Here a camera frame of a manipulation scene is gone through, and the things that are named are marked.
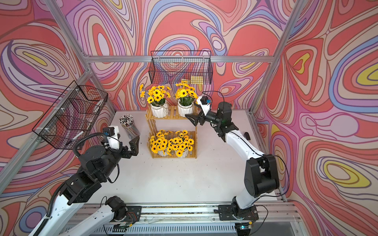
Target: black wire basket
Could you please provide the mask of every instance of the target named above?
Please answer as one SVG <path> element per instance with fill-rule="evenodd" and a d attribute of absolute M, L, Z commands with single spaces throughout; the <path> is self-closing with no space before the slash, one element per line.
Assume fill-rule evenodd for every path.
<path fill-rule="evenodd" d="M 44 126 L 36 128 L 48 111 L 33 127 L 33 132 L 43 138 L 55 149 L 72 149 L 76 140 L 88 135 L 97 120 L 102 108 L 108 100 L 108 93 L 88 85 L 71 83 L 57 99 L 69 93 L 68 98 L 56 111 L 50 121 Z"/>
<path fill-rule="evenodd" d="M 152 84 L 211 84 L 211 51 L 151 51 L 149 75 Z"/>

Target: metal extrusion bar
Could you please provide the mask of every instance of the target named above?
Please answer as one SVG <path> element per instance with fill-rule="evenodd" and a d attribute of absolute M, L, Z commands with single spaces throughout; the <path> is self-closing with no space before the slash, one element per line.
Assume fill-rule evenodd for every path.
<path fill-rule="evenodd" d="M 151 56 L 85 56 L 91 62 L 151 62 Z M 211 62 L 273 62 L 273 56 L 211 56 Z"/>
<path fill-rule="evenodd" d="M 69 41 L 69 43 L 73 47 L 73 49 L 76 53 L 76 56 L 78 57 L 79 61 L 82 63 L 83 67 L 85 69 L 89 70 L 92 73 L 93 84 L 96 86 L 96 88 L 104 90 L 104 87 L 102 86 L 100 80 L 97 78 L 97 75 L 93 72 L 92 67 L 90 66 L 90 64 L 88 64 L 88 62 L 84 58 L 84 52 L 83 52 L 77 38 L 73 34 L 71 27 L 69 26 L 67 19 L 65 18 L 62 10 L 58 6 L 56 0 L 45 0 L 45 3 L 48 6 L 48 8 L 50 9 L 50 12 L 53 15 L 56 23 L 59 25 L 60 29 L 62 30 L 63 35 L 65 36 L 65 38 Z M 110 112 L 112 113 L 112 116 L 114 116 L 115 110 L 114 110 L 113 104 L 110 100 L 107 101 L 107 106 L 108 106 Z"/>
<path fill-rule="evenodd" d="M 285 26 L 285 29 L 283 30 L 283 33 L 282 33 L 282 36 L 280 38 L 280 40 L 278 41 L 278 45 L 276 47 L 276 50 L 273 54 L 274 56 L 274 59 L 272 61 L 272 63 L 269 65 L 269 67 L 267 68 L 266 72 L 265 72 L 265 75 L 262 79 L 262 82 L 259 86 L 259 88 L 257 89 L 257 92 L 256 92 L 256 95 L 252 101 L 252 104 L 251 104 L 251 107 L 249 108 L 249 111 L 252 112 L 253 109 L 255 108 L 255 106 L 257 105 L 257 102 L 261 99 L 261 96 L 263 96 L 264 94 L 264 91 L 268 85 L 268 82 L 270 80 L 270 78 L 273 76 L 273 72 L 276 68 L 276 66 L 278 65 L 278 62 L 280 60 L 280 57 L 282 55 L 282 52 L 284 51 L 284 48 L 291 36 L 291 32 L 293 31 L 294 29 L 294 26 L 295 24 L 297 23 L 298 21 L 298 18 L 304 8 L 304 6 L 306 5 L 307 3 L 307 0 L 298 0 L 295 2 L 295 5 L 293 7 L 293 10 L 289 16 L 289 19 L 287 21 L 287 24 Z"/>
<path fill-rule="evenodd" d="M 88 80 L 90 72 L 87 70 L 82 74 L 77 84 L 83 85 Z M 58 102 L 55 107 L 60 107 L 68 98 L 73 90 L 68 90 L 65 96 Z M 44 127 L 50 119 L 54 116 L 57 109 L 53 109 L 50 114 L 46 116 L 46 118 L 41 123 L 41 127 Z M 2 171 L 0 172 L 0 194 L 6 189 L 8 184 L 12 181 L 14 176 L 18 173 L 24 163 L 29 159 L 30 155 L 34 152 L 34 150 L 38 147 L 39 143 L 41 142 L 41 138 L 38 137 L 35 133 L 32 133 L 29 139 L 24 143 L 22 148 L 20 148 L 17 153 L 12 157 L 12 159 L 4 166 Z"/>

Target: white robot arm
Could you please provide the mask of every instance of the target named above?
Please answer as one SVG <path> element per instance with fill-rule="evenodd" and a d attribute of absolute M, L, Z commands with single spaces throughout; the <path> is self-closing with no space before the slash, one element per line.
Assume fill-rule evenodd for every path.
<path fill-rule="evenodd" d="M 243 219 L 260 197 L 279 188 L 276 159 L 266 155 L 251 145 L 231 122 L 231 104 L 220 102 L 217 112 L 211 111 L 211 101 L 207 96 L 197 99 L 198 115 L 186 115 L 193 125 L 203 125 L 208 121 L 218 136 L 232 146 L 243 160 L 246 160 L 243 191 L 232 200 L 233 215 Z"/>
<path fill-rule="evenodd" d="M 86 140 L 102 136 L 102 145 L 88 148 L 83 154 L 77 147 Z M 47 214 L 38 223 L 29 236 L 57 236 L 69 219 L 86 203 L 100 187 L 101 183 L 110 181 L 109 176 L 121 158 L 131 158 L 138 154 L 139 137 L 129 142 L 131 150 L 122 146 L 117 126 L 108 126 L 102 133 L 90 134 L 78 140 L 73 147 L 74 154 L 79 158 L 81 167 L 77 173 L 62 183 L 51 197 Z M 125 221 L 126 215 L 130 223 L 138 221 L 138 214 L 129 214 L 126 204 L 117 196 L 109 198 L 105 204 L 91 216 L 80 222 L 62 235 L 88 236 L 99 225 L 111 220 Z"/>

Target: white ceramic pot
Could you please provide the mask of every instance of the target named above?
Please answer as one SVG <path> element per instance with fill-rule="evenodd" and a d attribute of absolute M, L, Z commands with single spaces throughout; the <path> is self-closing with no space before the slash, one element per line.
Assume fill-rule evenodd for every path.
<path fill-rule="evenodd" d="M 183 106 L 178 102 L 177 110 L 180 116 L 185 117 L 186 114 L 193 114 L 193 103 L 189 106 Z"/>
<path fill-rule="evenodd" d="M 151 111 L 156 118 L 163 118 L 168 115 L 168 103 L 165 102 L 162 106 L 151 105 Z"/>
<path fill-rule="evenodd" d="M 167 151 L 158 151 L 158 154 L 161 155 L 161 156 L 168 156 L 168 153 Z"/>
<path fill-rule="evenodd" d="M 185 151 L 183 152 L 183 155 L 181 157 L 178 157 L 178 158 L 186 158 L 186 156 L 188 155 L 189 151 L 188 149 L 186 148 Z"/>

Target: psychedelic wall pattern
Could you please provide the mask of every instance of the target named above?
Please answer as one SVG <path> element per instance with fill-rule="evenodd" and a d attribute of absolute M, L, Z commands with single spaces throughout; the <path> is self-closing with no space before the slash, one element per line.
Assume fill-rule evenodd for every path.
<path fill-rule="evenodd" d="M 148 63 L 92 63 L 92 68 L 100 79 L 104 89 L 109 93 L 115 110 L 145 110 L 148 103 L 139 97 L 139 86 L 144 84 L 147 89 L 152 85 L 148 74 Z M 226 71 L 223 76 L 213 74 L 211 85 L 196 85 L 197 94 L 202 91 L 220 91 L 226 102 L 232 104 L 233 109 L 248 109 L 251 107 L 255 92 L 268 66 L 267 63 L 225 63 Z M 176 86 L 169 85 L 171 96 L 174 98 Z M 221 95 L 207 92 L 213 98 L 213 107 L 223 101 Z M 175 99 L 168 102 L 177 105 Z"/>
<path fill-rule="evenodd" d="M 59 4 L 88 55 L 150 55 L 152 50 L 207 49 L 216 56 L 266 56 L 273 54 L 294 2 L 70 0 Z M 221 90 L 234 109 L 248 109 L 267 64 L 214 65 L 213 84 L 198 86 L 197 93 Z M 149 85 L 148 66 L 92 65 L 111 94 L 116 110 L 146 109 L 146 101 L 136 92 L 140 83 Z M 222 98 L 218 93 L 210 95 L 217 106 Z"/>
<path fill-rule="evenodd" d="M 83 69 L 42 1 L 1 1 L 0 22 L 2 169 Z M 104 107 L 92 132 L 107 126 L 111 117 Z M 0 235 L 28 235 L 46 213 L 53 191 L 78 164 L 72 151 L 41 142 L 0 195 Z"/>
<path fill-rule="evenodd" d="M 254 110 L 311 235 L 378 234 L 377 32 L 377 1 L 310 1 Z"/>

